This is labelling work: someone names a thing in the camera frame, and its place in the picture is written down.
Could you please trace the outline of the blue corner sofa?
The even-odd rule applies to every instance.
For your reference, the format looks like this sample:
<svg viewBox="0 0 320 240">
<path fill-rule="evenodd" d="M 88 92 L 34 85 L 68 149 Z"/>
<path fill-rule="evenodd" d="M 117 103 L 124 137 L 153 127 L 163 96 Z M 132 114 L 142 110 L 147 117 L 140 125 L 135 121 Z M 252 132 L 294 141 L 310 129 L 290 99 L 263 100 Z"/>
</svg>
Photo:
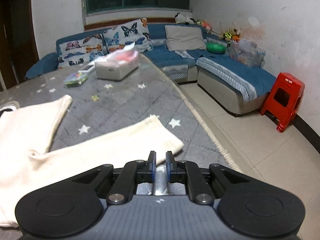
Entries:
<svg viewBox="0 0 320 240">
<path fill-rule="evenodd" d="M 182 24 L 148 24 L 153 50 L 145 55 L 155 66 L 160 68 L 168 77 L 177 82 L 196 81 L 221 106 L 234 115 L 242 115 L 261 107 L 271 91 L 275 77 L 262 68 L 248 67 L 224 54 L 213 54 L 205 50 L 176 50 L 169 51 L 166 44 L 166 25 Z M 205 44 L 219 43 L 215 36 L 206 33 L 203 27 L 202 36 Z M 87 31 L 65 37 L 56 42 L 56 51 L 47 54 L 34 64 L 26 73 L 26 79 L 58 69 L 58 46 L 64 42 L 79 40 L 87 35 L 101 34 L 108 29 Z M 103 37 L 104 56 L 109 54 Z"/>
</svg>

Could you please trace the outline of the white tissue box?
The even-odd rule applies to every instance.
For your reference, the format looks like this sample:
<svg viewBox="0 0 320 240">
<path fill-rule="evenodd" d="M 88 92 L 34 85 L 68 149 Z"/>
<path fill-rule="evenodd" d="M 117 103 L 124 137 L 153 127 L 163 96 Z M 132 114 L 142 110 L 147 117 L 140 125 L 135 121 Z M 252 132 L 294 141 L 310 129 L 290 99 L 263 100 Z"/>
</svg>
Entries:
<svg viewBox="0 0 320 240">
<path fill-rule="evenodd" d="M 98 79 L 121 81 L 139 67 L 139 51 L 135 44 L 126 45 L 94 60 Z"/>
</svg>

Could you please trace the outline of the red plastic stool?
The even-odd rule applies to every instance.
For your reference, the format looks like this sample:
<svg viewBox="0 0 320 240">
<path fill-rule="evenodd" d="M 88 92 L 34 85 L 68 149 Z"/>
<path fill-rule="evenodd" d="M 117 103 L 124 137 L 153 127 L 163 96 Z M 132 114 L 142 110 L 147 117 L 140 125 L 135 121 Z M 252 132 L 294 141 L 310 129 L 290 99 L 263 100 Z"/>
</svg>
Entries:
<svg viewBox="0 0 320 240">
<path fill-rule="evenodd" d="M 281 72 L 264 101 L 260 115 L 270 113 L 278 120 L 277 131 L 282 133 L 293 123 L 303 97 L 305 84 L 293 75 Z"/>
</svg>

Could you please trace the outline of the clear box of colourful items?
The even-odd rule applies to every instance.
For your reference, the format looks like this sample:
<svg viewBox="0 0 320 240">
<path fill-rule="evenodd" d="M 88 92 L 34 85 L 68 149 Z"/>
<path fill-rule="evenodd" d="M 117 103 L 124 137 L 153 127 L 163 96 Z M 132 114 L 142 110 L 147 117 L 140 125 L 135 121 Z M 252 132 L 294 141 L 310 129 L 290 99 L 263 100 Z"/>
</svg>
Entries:
<svg viewBox="0 0 320 240">
<path fill-rule="evenodd" d="M 77 72 L 77 73 L 68 75 L 63 83 L 65 87 L 81 86 L 87 79 L 88 79 L 87 73 Z"/>
</svg>

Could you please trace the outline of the left butterfly pillow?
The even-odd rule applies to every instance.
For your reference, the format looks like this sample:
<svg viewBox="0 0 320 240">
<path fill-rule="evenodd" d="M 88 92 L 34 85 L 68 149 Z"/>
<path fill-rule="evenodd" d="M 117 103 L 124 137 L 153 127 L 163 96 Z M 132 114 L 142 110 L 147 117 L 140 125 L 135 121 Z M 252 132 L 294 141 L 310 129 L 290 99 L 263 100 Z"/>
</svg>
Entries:
<svg viewBox="0 0 320 240">
<path fill-rule="evenodd" d="M 87 35 L 79 40 L 67 41 L 58 46 L 58 68 L 89 63 L 104 56 L 101 34 Z"/>
</svg>

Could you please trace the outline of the right butterfly pillow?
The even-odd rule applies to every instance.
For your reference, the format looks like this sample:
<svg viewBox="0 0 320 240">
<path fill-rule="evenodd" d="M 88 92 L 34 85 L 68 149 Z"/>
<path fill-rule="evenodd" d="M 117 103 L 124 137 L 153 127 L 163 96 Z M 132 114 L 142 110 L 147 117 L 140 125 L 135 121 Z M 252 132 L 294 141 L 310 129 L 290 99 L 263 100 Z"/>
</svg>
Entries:
<svg viewBox="0 0 320 240">
<path fill-rule="evenodd" d="M 134 44 L 140 53 L 153 50 L 151 36 L 146 18 L 120 24 L 103 32 L 103 37 L 109 53 Z"/>
</svg>

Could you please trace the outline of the grey star tablecloth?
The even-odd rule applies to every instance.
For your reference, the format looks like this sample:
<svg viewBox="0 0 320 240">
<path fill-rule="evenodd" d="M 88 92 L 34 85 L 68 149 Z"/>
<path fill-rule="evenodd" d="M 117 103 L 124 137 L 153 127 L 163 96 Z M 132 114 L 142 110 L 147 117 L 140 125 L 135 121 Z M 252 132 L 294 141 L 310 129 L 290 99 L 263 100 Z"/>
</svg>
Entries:
<svg viewBox="0 0 320 240">
<path fill-rule="evenodd" d="M 81 86 L 65 87 L 64 80 L 77 66 L 39 76 L 1 92 L 2 105 L 17 109 L 55 101 L 70 95 L 65 118 L 54 132 L 50 151 L 73 146 L 134 125 L 151 115 L 174 134 L 183 148 L 173 153 L 177 160 L 207 168 L 212 163 L 239 167 L 213 134 L 205 119 L 179 87 L 145 56 L 139 67 L 121 81 L 101 80 L 95 72 Z M 157 161 L 156 180 L 142 183 L 138 194 L 154 195 L 159 202 L 169 193 L 181 193 L 181 184 L 168 184 L 165 159 Z"/>
</svg>

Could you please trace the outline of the cream white garment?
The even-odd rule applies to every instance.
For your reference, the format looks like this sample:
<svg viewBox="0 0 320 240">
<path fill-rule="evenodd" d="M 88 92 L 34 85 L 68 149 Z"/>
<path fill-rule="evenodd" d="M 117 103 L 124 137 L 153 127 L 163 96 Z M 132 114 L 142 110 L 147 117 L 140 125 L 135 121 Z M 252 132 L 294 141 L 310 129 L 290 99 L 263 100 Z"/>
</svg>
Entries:
<svg viewBox="0 0 320 240">
<path fill-rule="evenodd" d="M 54 132 L 72 102 L 70 95 L 1 115 L 1 226 L 15 228 L 17 202 L 29 192 L 104 164 L 123 167 L 146 159 L 157 161 L 167 151 L 177 153 L 183 142 L 167 130 L 157 116 L 134 125 L 50 151 Z"/>
</svg>

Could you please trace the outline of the black white plush toy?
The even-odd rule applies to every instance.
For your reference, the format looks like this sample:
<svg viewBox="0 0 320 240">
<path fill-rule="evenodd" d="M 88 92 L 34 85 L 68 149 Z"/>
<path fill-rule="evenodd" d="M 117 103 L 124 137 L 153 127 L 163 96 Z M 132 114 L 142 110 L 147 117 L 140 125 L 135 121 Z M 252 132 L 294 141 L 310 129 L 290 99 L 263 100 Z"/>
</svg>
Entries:
<svg viewBox="0 0 320 240">
<path fill-rule="evenodd" d="M 194 25 L 196 20 L 190 18 L 189 16 L 184 16 L 182 13 L 177 13 L 174 17 L 176 24 Z"/>
</svg>

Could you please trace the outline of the grey cushion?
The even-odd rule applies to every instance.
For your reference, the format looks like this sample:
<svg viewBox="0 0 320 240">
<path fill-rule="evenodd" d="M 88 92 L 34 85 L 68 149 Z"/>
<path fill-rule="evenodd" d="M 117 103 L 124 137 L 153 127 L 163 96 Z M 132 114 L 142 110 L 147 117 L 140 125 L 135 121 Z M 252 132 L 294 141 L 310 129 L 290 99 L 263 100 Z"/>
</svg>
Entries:
<svg viewBox="0 0 320 240">
<path fill-rule="evenodd" d="M 198 27 L 166 25 L 165 33 L 169 51 L 206 49 L 202 30 Z"/>
</svg>

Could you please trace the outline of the green bowl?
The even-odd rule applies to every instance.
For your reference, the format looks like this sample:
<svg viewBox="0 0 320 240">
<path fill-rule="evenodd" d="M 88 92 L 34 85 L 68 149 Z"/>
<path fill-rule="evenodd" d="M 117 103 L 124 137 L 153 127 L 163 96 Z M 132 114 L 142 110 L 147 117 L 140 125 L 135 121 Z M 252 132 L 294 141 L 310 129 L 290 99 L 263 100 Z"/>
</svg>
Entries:
<svg viewBox="0 0 320 240">
<path fill-rule="evenodd" d="M 227 50 L 227 46 L 224 44 L 209 42 L 206 44 L 206 49 L 213 54 L 224 54 Z"/>
</svg>

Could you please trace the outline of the butterfly pillow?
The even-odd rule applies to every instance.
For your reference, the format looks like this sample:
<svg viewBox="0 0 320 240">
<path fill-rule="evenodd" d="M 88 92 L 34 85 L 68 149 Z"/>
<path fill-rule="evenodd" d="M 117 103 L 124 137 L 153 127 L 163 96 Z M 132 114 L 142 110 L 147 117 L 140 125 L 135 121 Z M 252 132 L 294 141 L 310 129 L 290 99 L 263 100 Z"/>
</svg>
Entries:
<svg viewBox="0 0 320 240">
<path fill-rule="evenodd" d="M 134 44 L 140 53 L 153 50 L 151 36 L 146 18 L 120 24 L 103 32 L 103 37 L 109 53 Z"/>
<path fill-rule="evenodd" d="M 104 56 L 101 34 L 87 35 L 79 40 L 67 41 L 58 46 L 58 68 L 89 63 Z"/>
</svg>

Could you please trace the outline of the clear plastic storage box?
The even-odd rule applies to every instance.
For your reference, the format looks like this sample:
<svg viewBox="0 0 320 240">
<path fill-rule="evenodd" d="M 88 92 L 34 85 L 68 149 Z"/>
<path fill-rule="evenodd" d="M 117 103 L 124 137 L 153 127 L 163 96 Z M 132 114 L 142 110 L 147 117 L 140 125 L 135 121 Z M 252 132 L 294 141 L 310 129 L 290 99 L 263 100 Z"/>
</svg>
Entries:
<svg viewBox="0 0 320 240">
<path fill-rule="evenodd" d="M 266 51 L 259 48 L 255 42 L 240 39 L 230 42 L 229 55 L 248 67 L 260 68 Z"/>
</svg>

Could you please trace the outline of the yellow orange plush toys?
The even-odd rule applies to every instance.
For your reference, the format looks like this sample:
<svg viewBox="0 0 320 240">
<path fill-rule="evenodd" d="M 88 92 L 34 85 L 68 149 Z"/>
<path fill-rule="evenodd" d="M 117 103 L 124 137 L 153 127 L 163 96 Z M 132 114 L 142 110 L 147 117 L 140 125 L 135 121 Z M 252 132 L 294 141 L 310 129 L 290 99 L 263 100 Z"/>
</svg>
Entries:
<svg viewBox="0 0 320 240">
<path fill-rule="evenodd" d="M 229 29 L 228 31 L 225 31 L 224 33 L 221 33 L 219 35 L 220 40 L 224 40 L 226 42 L 230 41 L 239 41 L 241 38 L 240 30 L 238 29 Z"/>
</svg>

